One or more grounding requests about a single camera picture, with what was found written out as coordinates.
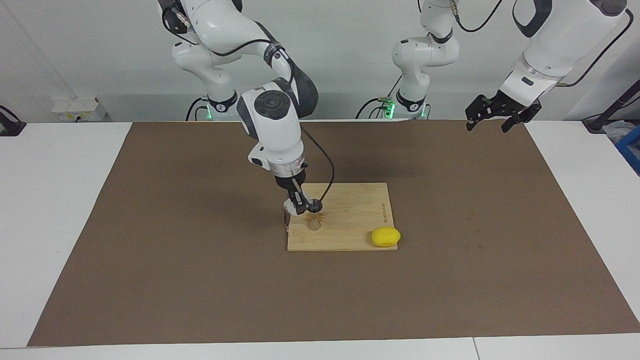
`wooden cutting board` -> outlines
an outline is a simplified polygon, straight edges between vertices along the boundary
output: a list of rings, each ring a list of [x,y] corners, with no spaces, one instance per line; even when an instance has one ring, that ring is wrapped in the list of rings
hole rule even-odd
[[[314,199],[320,198],[327,184],[304,184],[303,189]],[[320,230],[311,231],[310,213],[291,217],[289,251],[395,251],[393,247],[378,247],[371,233],[394,226],[391,201],[386,183],[333,184],[317,215]]]

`table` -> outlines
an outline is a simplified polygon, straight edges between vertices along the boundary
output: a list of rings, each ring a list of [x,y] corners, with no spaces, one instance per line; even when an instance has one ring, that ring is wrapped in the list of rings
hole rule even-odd
[[[168,359],[176,354],[194,359],[272,359],[276,355],[291,359],[382,359],[394,355],[405,359],[635,359],[640,354],[638,334],[21,349],[26,346],[129,127],[130,124],[32,124],[18,138],[0,142],[0,207],[4,214],[0,219],[1,359]],[[580,123],[532,122],[527,128],[638,317],[640,264],[636,259],[640,243],[636,239],[640,223],[624,216],[633,214],[640,200],[640,179],[606,137],[588,134]],[[603,184],[614,186],[597,191]],[[13,240],[17,234],[30,241]]]

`lemon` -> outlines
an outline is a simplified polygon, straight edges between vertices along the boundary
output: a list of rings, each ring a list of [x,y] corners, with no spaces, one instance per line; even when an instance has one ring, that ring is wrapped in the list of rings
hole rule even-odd
[[[392,247],[400,241],[400,232],[393,227],[381,227],[371,234],[371,240],[379,247]]]

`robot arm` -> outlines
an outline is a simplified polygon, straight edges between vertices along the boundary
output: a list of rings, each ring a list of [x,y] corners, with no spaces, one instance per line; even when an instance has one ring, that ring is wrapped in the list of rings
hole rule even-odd
[[[306,178],[300,117],[313,113],[318,92],[311,79],[293,62],[267,29],[241,14],[241,0],[159,0],[172,33],[190,36],[174,48],[180,67],[205,84],[216,111],[226,111],[237,100],[244,130],[258,141],[249,161],[270,171],[289,194],[285,208],[292,215],[322,209],[301,186]],[[218,65],[260,56],[278,78],[237,98],[230,77]]]
[[[420,16],[426,37],[408,38],[396,43],[392,59],[402,71],[400,87],[394,94],[396,112],[410,118],[419,116],[429,90],[428,67],[454,63],[460,45],[453,36],[454,16],[449,0],[425,0]]]
[[[627,0],[533,0],[536,13],[520,31],[531,42],[516,61],[495,97],[478,96],[466,110],[469,131],[478,122],[508,117],[503,132],[529,122],[542,109],[540,96],[556,87],[575,64],[611,31],[627,7]]]

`blue crate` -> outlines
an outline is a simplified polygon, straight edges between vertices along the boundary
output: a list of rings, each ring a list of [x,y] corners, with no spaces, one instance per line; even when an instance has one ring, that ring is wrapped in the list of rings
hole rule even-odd
[[[620,140],[616,147],[625,157],[627,162],[631,165],[634,170],[640,174],[640,159],[636,157],[636,155],[631,151],[630,146],[634,146],[636,142],[640,142],[640,126],[636,127],[633,131],[631,131],[627,136],[625,136],[622,140]]]

